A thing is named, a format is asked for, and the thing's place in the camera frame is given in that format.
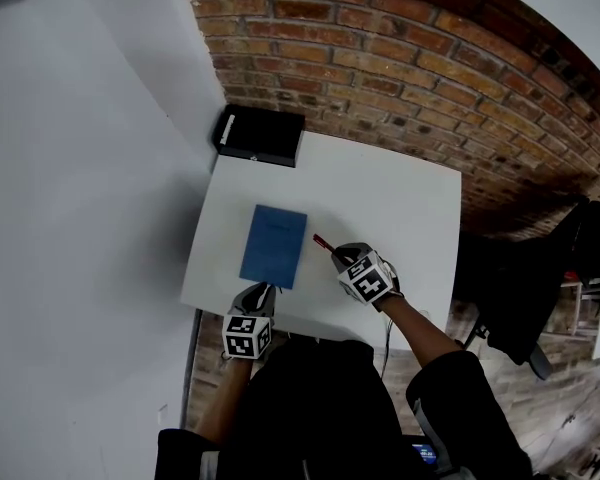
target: white label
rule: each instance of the white label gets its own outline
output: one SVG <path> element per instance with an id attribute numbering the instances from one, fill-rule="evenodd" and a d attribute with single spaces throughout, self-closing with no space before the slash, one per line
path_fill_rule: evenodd
<path id="1" fill-rule="evenodd" d="M 231 131 L 231 125 L 233 124 L 233 120 L 236 118 L 233 114 L 229 116 L 227 120 L 227 124 L 224 127 L 224 132 L 222 132 L 222 138 L 220 139 L 220 144 L 223 146 L 227 143 L 227 139 L 229 138 L 229 132 Z"/>

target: black chair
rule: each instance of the black chair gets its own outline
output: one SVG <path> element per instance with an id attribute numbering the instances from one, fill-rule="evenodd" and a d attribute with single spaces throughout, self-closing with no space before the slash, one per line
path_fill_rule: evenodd
<path id="1" fill-rule="evenodd" d="M 585 284 L 600 272 L 600 202 L 583 197 L 542 238 L 509 242 L 461 233 L 453 295 L 479 312 L 463 347 L 488 331 L 489 346 L 546 379 L 552 368 L 537 340 L 569 270 Z"/>

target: fiducial marker cube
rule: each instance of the fiducial marker cube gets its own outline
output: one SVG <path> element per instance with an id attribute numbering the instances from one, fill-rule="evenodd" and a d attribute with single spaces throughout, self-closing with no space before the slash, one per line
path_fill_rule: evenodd
<path id="1" fill-rule="evenodd" d="M 371 251 L 338 276 L 345 291 L 365 306 L 391 290 L 393 282 L 384 262 Z"/>
<path id="2" fill-rule="evenodd" d="M 258 359 L 271 343 L 271 318 L 226 315 L 222 340 L 228 357 Z"/>

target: forearm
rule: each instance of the forearm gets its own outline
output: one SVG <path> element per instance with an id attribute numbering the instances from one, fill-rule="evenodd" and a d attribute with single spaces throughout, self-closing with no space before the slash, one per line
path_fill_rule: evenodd
<path id="1" fill-rule="evenodd" d="M 225 443 L 231 432 L 240 399 L 251 379 L 252 366 L 253 361 L 250 359 L 229 361 L 213 401 L 195 428 L 196 434 L 219 446 Z"/>
<path id="2" fill-rule="evenodd" d="M 404 334 L 420 366 L 424 367 L 449 352 L 461 350 L 455 341 L 418 313 L 405 299 L 389 297 L 378 306 Z"/>

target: brick wall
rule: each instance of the brick wall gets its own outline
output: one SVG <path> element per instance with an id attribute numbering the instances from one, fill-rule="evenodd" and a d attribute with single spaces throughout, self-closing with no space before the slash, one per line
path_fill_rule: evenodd
<path id="1" fill-rule="evenodd" d="M 518 0 L 191 1 L 229 102 L 462 171 L 465 229 L 600 199 L 600 73 Z"/>

